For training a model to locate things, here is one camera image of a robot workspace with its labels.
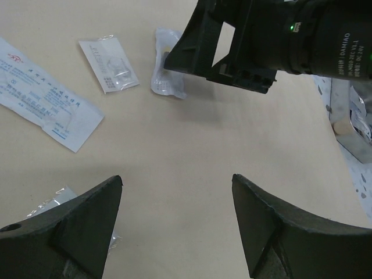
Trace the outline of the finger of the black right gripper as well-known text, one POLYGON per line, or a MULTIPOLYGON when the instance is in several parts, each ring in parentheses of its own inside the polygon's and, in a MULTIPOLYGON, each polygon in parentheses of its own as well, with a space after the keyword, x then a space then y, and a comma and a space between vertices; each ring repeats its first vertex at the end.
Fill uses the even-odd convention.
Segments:
POLYGON ((179 41, 164 62, 166 70, 206 78, 224 22, 235 21, 235 1, 198 1, 179 41))

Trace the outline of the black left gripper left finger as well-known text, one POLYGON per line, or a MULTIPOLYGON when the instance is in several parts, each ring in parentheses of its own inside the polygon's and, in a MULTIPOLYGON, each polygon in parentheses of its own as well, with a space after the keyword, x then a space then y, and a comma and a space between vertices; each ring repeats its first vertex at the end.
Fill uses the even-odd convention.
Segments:
POLYGON ((1 228, 1 278, 102 278, 122 189, 121 177, 113 176, 60 207, 1 228), (74 209, 60 217, 62 206, 74 209))

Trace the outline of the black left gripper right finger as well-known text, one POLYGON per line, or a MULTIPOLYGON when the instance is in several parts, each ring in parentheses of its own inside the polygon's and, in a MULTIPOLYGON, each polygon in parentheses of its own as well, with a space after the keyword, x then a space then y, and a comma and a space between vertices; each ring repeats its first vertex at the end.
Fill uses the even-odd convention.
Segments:
POLYGON ((371 278, 371 230, 298 208, 240 174, 232 196, 251 278, 371 278))

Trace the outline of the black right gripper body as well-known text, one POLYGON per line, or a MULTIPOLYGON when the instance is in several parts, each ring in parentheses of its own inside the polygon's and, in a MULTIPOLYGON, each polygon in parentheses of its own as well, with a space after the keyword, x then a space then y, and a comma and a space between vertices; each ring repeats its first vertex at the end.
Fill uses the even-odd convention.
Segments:
POLYGON ((267 93, 278 71, 312 75, 318 1, 206 1, 205 14, 234 27, 230 50, 203 70, 207 80, 267 93))

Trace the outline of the stainless steel tray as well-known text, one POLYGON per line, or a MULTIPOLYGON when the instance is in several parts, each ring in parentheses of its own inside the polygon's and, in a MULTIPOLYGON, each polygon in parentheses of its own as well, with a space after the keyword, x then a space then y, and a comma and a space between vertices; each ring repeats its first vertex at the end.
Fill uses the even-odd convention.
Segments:
POLYGON ((330 123, 337 141, 360 163, 371 163, 371 142, 354 129, 350 120, 349 90, 352 82, 333 78, 330 91, 330 123))

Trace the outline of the long white printed packet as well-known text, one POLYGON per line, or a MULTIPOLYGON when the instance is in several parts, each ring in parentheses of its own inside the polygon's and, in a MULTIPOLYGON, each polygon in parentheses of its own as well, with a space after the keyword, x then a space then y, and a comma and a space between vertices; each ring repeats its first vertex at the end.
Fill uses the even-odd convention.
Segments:
POLYGON ((104 114, 1 39, 1 105, 41 127, 73 152, 83 146, 104 114))

